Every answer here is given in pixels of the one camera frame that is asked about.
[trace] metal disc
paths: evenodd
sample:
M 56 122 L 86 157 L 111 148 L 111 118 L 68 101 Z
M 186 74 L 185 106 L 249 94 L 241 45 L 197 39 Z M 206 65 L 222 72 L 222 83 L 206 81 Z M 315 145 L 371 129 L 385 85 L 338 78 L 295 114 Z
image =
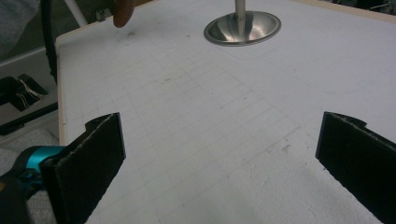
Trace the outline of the metal disc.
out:
M 261 42 L 275 35 L 281 26 L 280 19 L 272 14 L 247 11 L 244 20 L 235 13 L 210 22 L 204 35 L 210 42 L 223 46 L 245 46 Z

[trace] stainless steel base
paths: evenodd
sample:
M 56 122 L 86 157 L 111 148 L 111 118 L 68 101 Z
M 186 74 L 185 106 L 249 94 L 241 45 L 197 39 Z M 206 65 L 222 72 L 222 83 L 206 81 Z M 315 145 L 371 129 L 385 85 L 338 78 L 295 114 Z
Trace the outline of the stainless steel base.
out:
M 259 43 L 275 35 L 281 26 L 280 19 L 272 14 L 247 11 L 243 20 L 235 13 L 210 22 L 204 35 L 210 42 L 223 46 L 244 46 Z

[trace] table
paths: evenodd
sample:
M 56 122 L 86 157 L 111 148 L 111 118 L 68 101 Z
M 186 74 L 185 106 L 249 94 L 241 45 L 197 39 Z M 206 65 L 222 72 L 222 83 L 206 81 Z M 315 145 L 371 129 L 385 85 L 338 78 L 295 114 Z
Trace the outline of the table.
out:
M 315 151 L 324 111 L 396 140 L 396 25 L 314 5 L 247 1 L 282 21 L 247 47 L 203 36 L 225 0 L 159 0 L 123 29 L 60 36 L 63 143 L 120 112 L 126 146 L 88 223 L 379 223 Z

